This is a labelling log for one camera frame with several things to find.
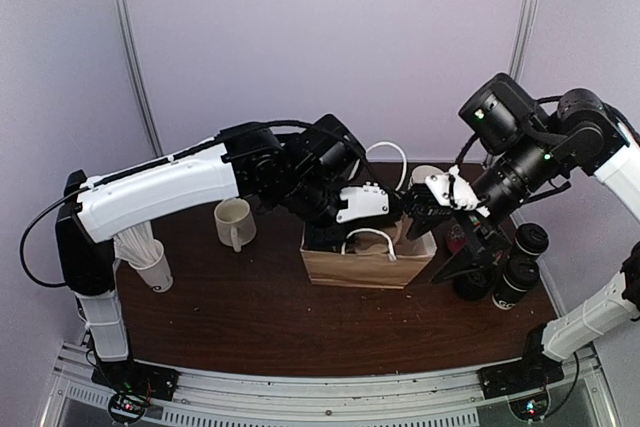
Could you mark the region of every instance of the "wooden table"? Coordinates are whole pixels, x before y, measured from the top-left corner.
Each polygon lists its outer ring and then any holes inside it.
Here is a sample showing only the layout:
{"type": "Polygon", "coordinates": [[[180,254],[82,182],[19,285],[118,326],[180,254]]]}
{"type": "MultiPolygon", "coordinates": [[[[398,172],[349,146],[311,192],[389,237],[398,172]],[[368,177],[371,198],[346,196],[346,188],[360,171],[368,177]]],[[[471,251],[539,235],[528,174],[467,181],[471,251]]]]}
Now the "wooden table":
{"type": "MultiPolygon", "coordinates": [[[[393,183],[399,166],[378,164],[393,183]]],[[[479,166],[465,166],[473,178],[479,166]]],[[[320,287],[300,253],[302,223],[276,209],[235,254],[216,237],[212,205],[156,220],[174,285],[153,293],[118,272],[136,358],[180,367],[282,376],[425,372],[517,357],[527,332],[554,318],[540,285],[513,310],[464,302],[429,279],[445,249],[405,290],[320,287]]],[[[435,236],[442,245],[444,227],[435,236]]],[[[508,233],[513,233],[509,223],[508,233]]]]}

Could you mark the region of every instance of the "white bag handle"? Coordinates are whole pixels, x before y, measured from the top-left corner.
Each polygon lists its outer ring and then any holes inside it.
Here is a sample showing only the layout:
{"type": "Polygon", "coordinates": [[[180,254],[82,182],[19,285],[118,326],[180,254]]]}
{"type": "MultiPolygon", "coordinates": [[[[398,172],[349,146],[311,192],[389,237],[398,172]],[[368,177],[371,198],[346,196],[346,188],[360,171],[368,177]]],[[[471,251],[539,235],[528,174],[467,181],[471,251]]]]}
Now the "white bag handle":
{"type": "MultiPolygon", "coordinates": [[[[347,234],[346,238],[348,239],[353,234],[359,234],[361,232],[369,232],[371,234],[378,234],[378,235],[381,235],[382,237],[384,237],[385,239],[387,239],[387,246],[389,247],[389,260],[391,262],[395,262],[396,260],[398,260],[398,258],[396,257],[395,249],[393,248],[393,240],[391,240],[391,237],[389,237],[389,235],[386,232],[382,232],[381,230],[377,230],[377,229],[370,229],[368,227],[363,227],[361,229],[352,230],[351,232],[349,232],[347,234]]],[[[346,249],[347,249],[347,243],[344,242],[342,244],[342,249],[340,250],[340,253],[342,255],[345,255],[346,254],[346,249]]]]}

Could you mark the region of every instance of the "white cup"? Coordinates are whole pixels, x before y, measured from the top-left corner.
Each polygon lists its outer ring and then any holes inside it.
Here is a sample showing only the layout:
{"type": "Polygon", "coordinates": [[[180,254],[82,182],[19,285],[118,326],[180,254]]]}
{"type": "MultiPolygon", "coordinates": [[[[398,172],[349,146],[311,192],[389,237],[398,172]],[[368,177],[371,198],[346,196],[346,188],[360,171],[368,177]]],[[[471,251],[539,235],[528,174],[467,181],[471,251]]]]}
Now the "white cup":
{"type": "Polygon", "coordinates": [[[240,252],[256,236],[256,224],[251,215],[249,202],[242,199],[227,199],[213,211],[220,242],[240,252]]]}
{"type": "Polygon", "coordinates": [[[427,177],[430,175],[444,174],[442,170],[433,165],[419,165],[411,171],[411,178],[409,179],[409,187],[413,184],[424,184],[427,177]]]}
{"type": "Polygon", "coordinates": [[[144,282],[151,287],[154,292],[162,293],[169,290],[173,285],[173,277],[171,276],[171,269],[169,263],[164,255],[164,246],[159,240],[153,239],[156,244],[156,249],[160,252],[160,257],[153,264],[139,267],[129,262],[131,268],[133,268],[138,275],[144,280],[144,282]]]}

